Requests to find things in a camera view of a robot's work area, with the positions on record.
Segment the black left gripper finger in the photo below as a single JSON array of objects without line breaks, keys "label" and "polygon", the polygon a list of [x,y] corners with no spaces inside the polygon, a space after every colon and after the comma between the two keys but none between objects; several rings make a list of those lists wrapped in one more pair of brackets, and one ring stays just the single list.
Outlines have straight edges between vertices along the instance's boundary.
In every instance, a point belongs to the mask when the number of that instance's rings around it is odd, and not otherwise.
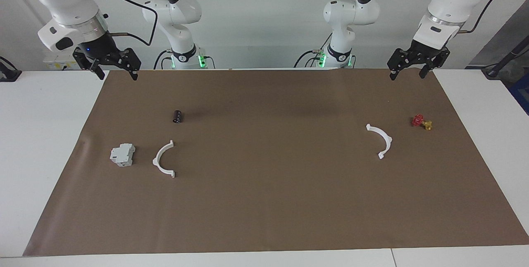
[{"label": "black left gripper finger", "polygon": [[439,54],[435,57],[427,57],[424,66],[419,72],[419,76],[424,79],[431,70],[442,67],[449,55],[450,50],[448,48],[442,48]]},{"label": "black left gripper finger", "polygon": [[397,48],[387,61],[390,79],[394,81],[403,69],[409,68],[413,63],[414,51]]}]

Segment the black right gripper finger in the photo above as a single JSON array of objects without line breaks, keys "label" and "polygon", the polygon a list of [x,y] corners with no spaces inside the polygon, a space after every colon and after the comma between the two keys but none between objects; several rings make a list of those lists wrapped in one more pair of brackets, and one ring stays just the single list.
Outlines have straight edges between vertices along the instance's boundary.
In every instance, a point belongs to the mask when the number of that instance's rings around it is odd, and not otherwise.
[{"label": "black right gripper finger", "polygon": [[105,73],[100,67],[99,59],[95,59],[93,61],[89,60],[80,49],[75,49],[72,53],[72,56],[81,70],[90,71],[91,73],[94,73],[100,80],[104,80]]},{"label": "black right gripper finger", "polygon": [[132,48],[120,51],[120,68],[127,71],[134,81],[138,79],[140,67],[141,60]]}]

